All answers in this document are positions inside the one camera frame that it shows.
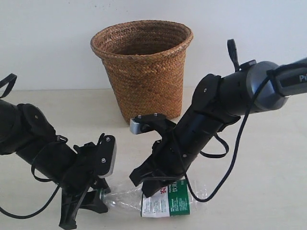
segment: red logo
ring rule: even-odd
[[[161,190],[160,190],[160,193],[161,193],[161,194],[164,194],[164,193],[166,193],[166,187],[164,187],[164,188],[161,188]]]

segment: white wall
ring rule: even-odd
[[[306,0],[1,0],[0,78],[17,74],[16,90],[110,88],[92,36],[116,23],[158,19],[193,30],[185,86],[195,86],[209,72],[233,71],[229,38],[240,62],[307,56],[306,8]]]

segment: basket rim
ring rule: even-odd
[[[115,53],[111,53],[111,52],[106,52],[104,50],[101,50],[100,48],[97,47],[97,45],[95,44],[96,40],[102,35],[104,34],[106,31],[115,28],[115,27],[119,27],[119,26],[126,26],[126,25],[130,25],[130,24],[134,24],[134,23],[165,23],[165,24],[172,24],[172,25],[176,25],[176,26],[180,26],[181,28],[185,29],[187,31],[187,37],[186,39],[179,43],[178,45],[161,51],[161,52],[157,52],[154,54],[145,54],[145,55],[124,55],[124,54],[115,54]],[[90,45],[91,45],[91,49],[92,51],[99,57],[99,58],[115,58],[115,59],[127,59],[127,60],[148,60],[148,59],[157,59],[157,58],[161,58],[161,57],[168,57],[168,56],[172,56],[182,50],[186,50],[186,48],[190,45],[192,39],[194,37],[194,34],[192,32],[192,30],[187,27],[186,25],[182,24],[182,23],[178,23],[178,22],[173,22],[173,21],[166,21],[166,20],[137,20],[137,21],[131,21],[131,22],[125,22],[125,23],[118,23],[118,24],[114,24],[111,26],[108,26],[106,28],[104,28],[103,30],[97,32],[91,39],[90,41]]]

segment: wicker basket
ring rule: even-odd
[[[185,25],[157,20],[113,25],[91,39],[127,123],[137,115],[180,116],[186,49],[192,39]]]

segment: green bottle label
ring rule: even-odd
[[[149,198],[142,198],[142,217],[160,218],[189,214],[188,188],[184,179],[161,188]]]

